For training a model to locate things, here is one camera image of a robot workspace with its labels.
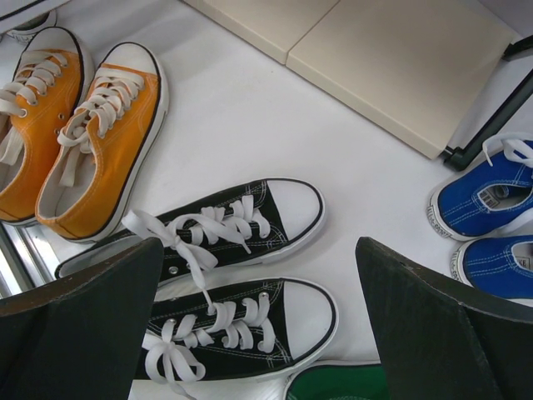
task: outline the beige panel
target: beige panel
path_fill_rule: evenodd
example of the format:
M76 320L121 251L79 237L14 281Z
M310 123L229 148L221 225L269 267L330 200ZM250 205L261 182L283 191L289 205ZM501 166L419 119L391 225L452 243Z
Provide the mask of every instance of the beige panel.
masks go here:
M339 0L184 0L279 63Z
M341 0L286 65L435 158L512 38L456 0Z

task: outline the black canvas sneaker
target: black canvas sneaker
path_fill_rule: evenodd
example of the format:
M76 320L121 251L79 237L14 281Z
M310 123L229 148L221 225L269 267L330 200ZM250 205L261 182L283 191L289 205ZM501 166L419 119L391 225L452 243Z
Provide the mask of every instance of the black canvas sneaker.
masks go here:
M336 304L315 283L260 279L156 302L135 379L251 379L293 373L316 360L338 324Z
M202 271L278 261L310 242L324 222L324 200L312 185L293 179L262 179L159 217L131 211L122 220L130 232L103 239L60 264L55 275L65 277L154 237L165 246L160 283L192 273L203 290Z

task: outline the white rubber toe cap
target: white rubber toe cap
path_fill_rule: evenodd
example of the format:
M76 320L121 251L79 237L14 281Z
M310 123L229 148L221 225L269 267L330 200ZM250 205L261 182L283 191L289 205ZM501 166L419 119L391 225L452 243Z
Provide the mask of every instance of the white rubber toe cap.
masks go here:
M269 180L267 183L287 239L297 238L323 213L319 195L305 183L291 180Z
M325 293L305 283L286 282L283 290L289 349L297 359L334 333L335 308Z
M121 43L107 55L106 64L131 68L143 73L157 75L157 68L148 50L136 43Z
M39 32L28 44L28 50L58 49L78 54L76 39L67 29L61 27L48 27Z

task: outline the green shoe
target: green shoe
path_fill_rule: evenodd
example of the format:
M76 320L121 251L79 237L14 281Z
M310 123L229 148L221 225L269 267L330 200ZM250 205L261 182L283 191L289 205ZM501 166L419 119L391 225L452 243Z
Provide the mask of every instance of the green shoe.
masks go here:
M385 372L368 362L317 362L291 377L285 400L389 400Z

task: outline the white display surface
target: white display surface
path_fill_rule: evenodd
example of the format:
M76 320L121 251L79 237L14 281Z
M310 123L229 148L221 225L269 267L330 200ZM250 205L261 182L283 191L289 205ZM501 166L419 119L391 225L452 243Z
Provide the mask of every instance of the white display surface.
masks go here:
M371 236L449 275L456 243L434 233L425 215L431 189L452 175L441 162L428 161L176 0L74 0L59 10L59 18L97 63L116 43L135 41L149 47L167 73L170 112L139 175L132 208L157 215L257 178L299 178L322 190L329 215L314 243L278 264L221 268L208 275L212 286L275 276L320 283L335 296L341 319L322 358L372 360L377 351L356 270L357 239ZM21 51L14 41L0 43L0 84L10 80ZM521 60L514 65L527 69ZM472 128L511 91L520 73L514 67L512 77L497 77L499 91L487 89L490 106L469 120ZM533 114L531 102L527 107ZM533 126L524 115L526 109L520 125ZM83 248L46 235L60 260ZM190 281L182 280L163 294L190 290ZM201 382L186 388L199 400L273 400L283 384L283 379ZM179 398L153 382L135 382L134 388L139 400Z

